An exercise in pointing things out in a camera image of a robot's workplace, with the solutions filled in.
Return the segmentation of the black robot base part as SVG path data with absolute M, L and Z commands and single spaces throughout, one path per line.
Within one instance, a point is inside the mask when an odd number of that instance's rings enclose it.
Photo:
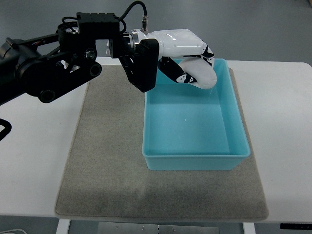
M 0 119 L 0 125 L 3 129 L 0 131 L 0 141 L 2 141 L 12 130 L 12 125 L 5 119 Z

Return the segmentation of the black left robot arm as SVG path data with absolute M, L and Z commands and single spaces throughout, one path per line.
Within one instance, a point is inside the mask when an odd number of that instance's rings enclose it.
M 118 59 L 128 81 L 141 92 L 156 85 L 161 71 L 176 83 L 200 89 L 216 85 L 214 54 L 188 29 L 126 32 L 123 17 L 112 13 L 77 13 L 64 18 L 54 34 L 29 40 L 7 38 L 0 48 L 0 102 L 29 94 L 52 102 L 98 77 L 97 40 L 108 41 L 108 55 Z

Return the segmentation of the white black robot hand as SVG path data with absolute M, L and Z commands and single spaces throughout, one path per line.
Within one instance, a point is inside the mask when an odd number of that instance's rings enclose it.
M 196 79 L 184 72 L 170 57 L 200 58 L 214 67 L 215 55 L 210 47 L 188 29 L 160 30 L 147 34 L 134 29 L 123 36 L 131 48 L 135 48 L 144 39 L 156 39 L 159 44 L 158 57 L 161 58 L 157 64 L 158 69 L 175 83 L 193 84 Z

